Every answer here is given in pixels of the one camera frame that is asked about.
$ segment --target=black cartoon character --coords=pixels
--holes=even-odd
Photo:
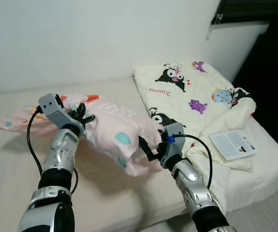
[[[239,152],[246,152],[246,150],[244,149],[244,147],[239,148]]]
[[[152,119],[154,119],[156,122],[158,122],[159,124],[162,124],[163,126],[167,126],[170,125],[172,123],[175,123],[176,121],[172,118],[169,118],[167,115],[162,114],[162,113],[158,113],[157,114],[157,108],[156,107],[152,107],[148,110],[150,117]]]
[[[185,83],[184,75],[181,73],[181,65],[176,64],[175,66],[171,66],[170,64],[164,64],[164,66],[167,68],[163,71],[162,76],[155,80],[157,81],[163,81],[163,82],[169,82],[175,84],[177,87],[179,87],[183,92],[185,92]]]
[[[231,93],[232,96],[232,107],[234,107],[235,105],[237,105],[238,101],[241,98],[250,98],[250,94],[244,92],[242,89],[238,89],[237,91],[233,90],[233,92]]]

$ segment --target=black cable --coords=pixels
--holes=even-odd
[[[75,185],[74,185],[74,188],[73,188],[72,191],[71,191],[71,194],[74,193],[74,191],[76,190],[76,187],[77,187],[77,183],[79,182],[79,175],[78,175],[78,173],[77,173],[77,170],[76,170],[75,168],[73,168],[73,171],[74,171],[74,173],[75,173],[76,179],[75,179]]]
[[[189,135],[189,134],[175,134],[173,135],[173,137],[177,138],[177,137],[188,137],[188,138],[192,138],[192,139],[195,139],[197,140],[198,142],[200,142],[206,149],[207,151],[207,154],[208,154],[208,159],[210,161],[210,176],[209,176],[209,179],[208,179],[208,184],[207,184],[207,188],[210,189],[210,186],[211,186],[211,182],[212,182],[212,174],[213,174],[213,164],[212,164],[212,155],[211,155],[211,152],[210,150],[208,149],[207,145],[201,140],[201,139],[198,139],[197,137],[195,136],[192,136],[192,135]]]
[[[36,115],[40,113],[40,111],[37,109],[33,115],[31,116],[31,119],[29,120],[29,123],[28,123],[28,127],[27,127],[27,144],[28,144],[28,147],[29,147],[29,150],[31,152],[31,155],[32,157],[34,158],[34,161],[36,161],[36,164],[38,166],[38,169],[39,169],[39,173],[40,173],[40,176],[42,174],[42,167],[41,167],[41,164],[36,156],[36,154],[34,153],[33,149],[32,149],[32,146],[31,146],[31,143],[30,143],[30,128],[31,128],[31,124],[32,124],[32,121],[33,119],[36,117]]]

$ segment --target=cartoon print blanket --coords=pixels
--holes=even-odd
[[[213,161],[252,171],[251,157],[226,162],[208,138],[209,134],[244,128],[256,108],[249,93],[234,89],[211,65],[201,61],[138,68],[134,79],[154,120],[163,126],[182,123],[185,134],[208,145]],[[183,154],[190,160],[194,155],[207,155],[204,147],[191,139],[186,140]]]

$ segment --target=blue polka dot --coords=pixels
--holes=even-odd
[[[124,132],[117,133],[115,138],[124,145],[129,145],[131,143],[129,136]]]
[[[13,123],[10,122],[10,121],[5,122],[5,126],[6,126],[6,127],[10,127],[10,126],[12,126],[12,124],[13,124]]]
[[[122,168],[127,167],[127,164],[126,164],[125,160],[121,159],[120,157],[118,157],[117,162]]]

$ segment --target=purple cartoon character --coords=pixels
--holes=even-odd
[[[197,100],[191,100],[188,104],[192,110],[199,111],[200,114],[203,114],[203,111],[206,110],[206,106],[207,106],[207,104],[201,104]]]
[[[192,63],[192,66],[196,69],[196,70],[199,70],[200,72],[202,72],[202,73],[204,73],[204,72],[206,72],[204,69],[203,69],[203,64],[204,64],[204,62],[202,62],[202,61],[199,61],[199,62],[196,62],[196,61],[194,61],[193,63]]]

